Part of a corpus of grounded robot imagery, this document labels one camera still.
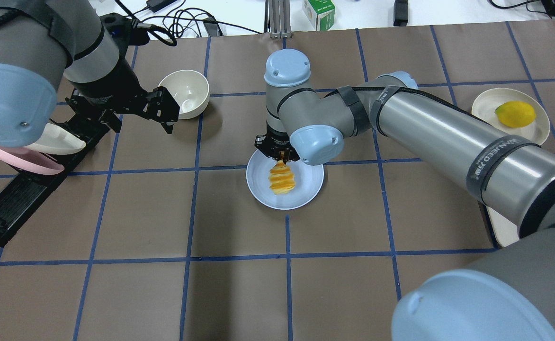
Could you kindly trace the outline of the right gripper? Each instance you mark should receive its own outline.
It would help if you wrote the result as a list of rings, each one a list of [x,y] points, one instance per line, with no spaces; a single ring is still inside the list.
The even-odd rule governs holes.
[[[290,137],[287,133],[273,128],[267,128],[264,135],[257,135],[254,140],[254,146],[265,157],[273,158],[276,161],[288,163],[301,159],[293,145],[291,145]]]

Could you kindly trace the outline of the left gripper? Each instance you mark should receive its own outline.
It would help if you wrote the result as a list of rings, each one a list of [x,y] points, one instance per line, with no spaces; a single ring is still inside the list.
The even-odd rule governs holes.
[[[112,71],[102,78],[81,82],[76,74],[67,72],[79,95],[68,100],[74,113],[89,118],[99,115],[102,110],[113,110],[118,114],[137,115],[140,118],[159,123],[167,134],[172,134],[180,106],[165,87],[152,91],[152,107],[147,107],[148,91],[144,90],[133,71]]]

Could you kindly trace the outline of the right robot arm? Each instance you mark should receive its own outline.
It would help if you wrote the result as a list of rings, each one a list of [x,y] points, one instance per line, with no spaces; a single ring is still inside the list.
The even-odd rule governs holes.
[[[406,72],[320,98],[292,48],[265,64],[267,157],[322,165],[367,129],[392,138],[518,227],[519,240],[399,300],[393,341],[555,341],[555,154],[424,91]]]

